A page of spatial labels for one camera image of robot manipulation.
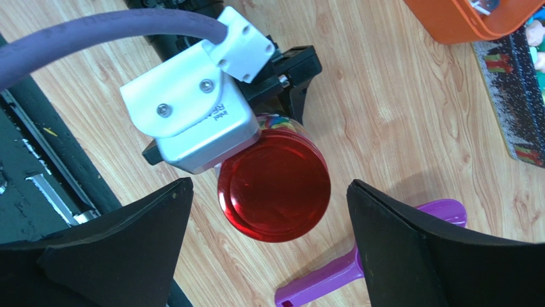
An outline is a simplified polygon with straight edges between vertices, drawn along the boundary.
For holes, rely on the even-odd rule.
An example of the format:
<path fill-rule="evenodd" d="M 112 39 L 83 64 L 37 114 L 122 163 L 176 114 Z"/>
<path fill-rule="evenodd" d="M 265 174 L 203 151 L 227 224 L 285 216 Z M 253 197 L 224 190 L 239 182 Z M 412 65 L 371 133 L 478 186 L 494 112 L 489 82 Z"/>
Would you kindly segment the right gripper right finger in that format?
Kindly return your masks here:
<path fill-rule="evenodd" d="M 347 205 L 372 306 L 544 305 L 544 244 L 451 224 L 362 180 Z"/>

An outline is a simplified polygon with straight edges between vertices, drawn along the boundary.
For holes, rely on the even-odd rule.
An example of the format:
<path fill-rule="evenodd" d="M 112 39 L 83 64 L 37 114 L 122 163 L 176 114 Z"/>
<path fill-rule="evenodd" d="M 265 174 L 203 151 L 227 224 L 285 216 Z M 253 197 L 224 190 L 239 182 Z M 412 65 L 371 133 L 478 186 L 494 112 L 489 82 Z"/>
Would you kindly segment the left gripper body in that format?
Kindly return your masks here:
<path fill-rule="evenodd" d="M 224 1 L 142 1 L 142 8 L 183 10 L 215 19 L 224 7 Z M 252 83 L 237 81 L 237 85 L 254 112 L 267 112 L 261 109 L 265 106 L 272 107 L 273 103 L 270 101 L 277 98 L 281 105 L 278 112 L 303 124 L 307 89 L 312 79 L 322 72 L 317 53 L 312 45 L 297 46 L 281 52 L 271 36 L 267 35 L 267 38 L 275 49 L 272 58 Z M 198 38 L 183 35 L 152 35 L 145 36 L 145 39 L 163 62 L 200 41 Z M 142 155 L 150 165 L 163 161 L 155 141 L 143 150 Z"/>

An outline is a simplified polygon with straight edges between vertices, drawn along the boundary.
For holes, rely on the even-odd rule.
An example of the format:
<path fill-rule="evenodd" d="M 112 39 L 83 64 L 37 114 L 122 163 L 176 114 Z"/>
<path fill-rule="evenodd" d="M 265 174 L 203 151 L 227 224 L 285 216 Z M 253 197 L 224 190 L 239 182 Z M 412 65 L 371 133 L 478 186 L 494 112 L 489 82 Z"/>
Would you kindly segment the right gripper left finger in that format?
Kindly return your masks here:
<path fill-rule="evenodd" d="M 189 306 L 174 279 L 193 182 L 180 178 L 38 241 L 1 245 L 2 306 Z"/>

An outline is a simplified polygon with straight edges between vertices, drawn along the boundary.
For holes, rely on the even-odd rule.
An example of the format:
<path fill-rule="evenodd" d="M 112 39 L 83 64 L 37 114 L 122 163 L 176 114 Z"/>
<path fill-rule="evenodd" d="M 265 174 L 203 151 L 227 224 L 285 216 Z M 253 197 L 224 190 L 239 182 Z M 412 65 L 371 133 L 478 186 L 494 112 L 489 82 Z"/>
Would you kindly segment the red jar lid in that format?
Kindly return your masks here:
<path fill-rule="evenodd" d="M 262 242 L 287 242 L 313 229 L 331 197 L 327 164 L 306 137 L 265 130 L 219 167 L 217 193 L 230 224 Z"/>

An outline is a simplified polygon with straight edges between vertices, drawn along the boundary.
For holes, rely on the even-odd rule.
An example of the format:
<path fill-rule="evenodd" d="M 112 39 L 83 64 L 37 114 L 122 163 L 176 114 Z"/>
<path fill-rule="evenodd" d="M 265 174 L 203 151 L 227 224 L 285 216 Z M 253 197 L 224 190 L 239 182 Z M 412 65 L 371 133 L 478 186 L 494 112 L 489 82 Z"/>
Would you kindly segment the clear plastic jar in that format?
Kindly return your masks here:
<path fill-rule="evenodd" d="M 260 113 L 258 141 L 214 166 L 216 178 L 265 175 L 280 178 L 304 169 L 313 159 L 316 148 L 302 124 L 278 113 Z"/>

